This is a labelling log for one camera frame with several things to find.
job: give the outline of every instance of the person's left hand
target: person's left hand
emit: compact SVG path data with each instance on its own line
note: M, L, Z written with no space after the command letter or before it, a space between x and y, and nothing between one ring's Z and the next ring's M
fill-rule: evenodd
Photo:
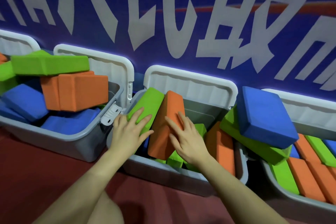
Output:
M141 130L152 118L150 114L136 125L135 123L143 111L143 107L137 110L129 121L127 121L126 115L120 114L113 122L113 135L109 151L118 154L124 161L134 154L141 143L154 132L149 130L140 135Z

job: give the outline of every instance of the forearm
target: forearm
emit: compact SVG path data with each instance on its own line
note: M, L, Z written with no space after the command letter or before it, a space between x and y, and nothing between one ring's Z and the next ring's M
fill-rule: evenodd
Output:
M101 193L122 164L122 159L107 151L34 224L87 223Z
M200 162L199 170L217 191L237 224L285 224L288 222L253 191L226 171L210 155Z

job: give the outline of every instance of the person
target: person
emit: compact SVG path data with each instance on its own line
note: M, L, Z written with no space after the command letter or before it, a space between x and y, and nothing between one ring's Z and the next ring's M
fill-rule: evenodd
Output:
M144 108L136 111L127 121L125 115L114 120L111 147L79 180L65 191L34 224L105 224L124 223L119 207L108 197L105 187L123 163L153 133L140 135L151 115L138 124ZM226 171L207 151L203 138L188 117L179 112L183 130L166 117L178 139L170 134L177 153L196 166L214 187L236 224L288 223L236 177Z

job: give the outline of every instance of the person's right hand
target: person's right hand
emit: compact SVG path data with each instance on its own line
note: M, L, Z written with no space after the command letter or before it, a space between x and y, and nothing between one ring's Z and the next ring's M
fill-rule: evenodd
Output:
M170 140L176 149L176 152L186 162L198 167L199 164L209 157L207 148L201 135L195 128L195 125L188 117L185 117L181 112L178 112L181 120L183 121L184 130L181 130L179 126L173 122L169 117L165 117L166 121L172 129L176 132L179 140L170 134Z

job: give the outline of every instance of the bin lid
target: bin lid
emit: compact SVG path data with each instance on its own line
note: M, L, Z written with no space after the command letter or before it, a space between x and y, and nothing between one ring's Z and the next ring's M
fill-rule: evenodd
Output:
M263 90L279 95L292 121L336 131L336 102L281 90Z
M40 50L35 39L28 35L0 29L0 52L5 55L26 55Z
M160 65L146 70L143 85L145 89L153 87L164 94L172 90L185 99L226 109L233 107L238 94L232 81Z
M115 82L124 88L121 94L121 107L125 108L130 103L133 91L134 67L128 58L68 44L56 45L54 55L88 56L90 70L97 75L107 75L110 82Z

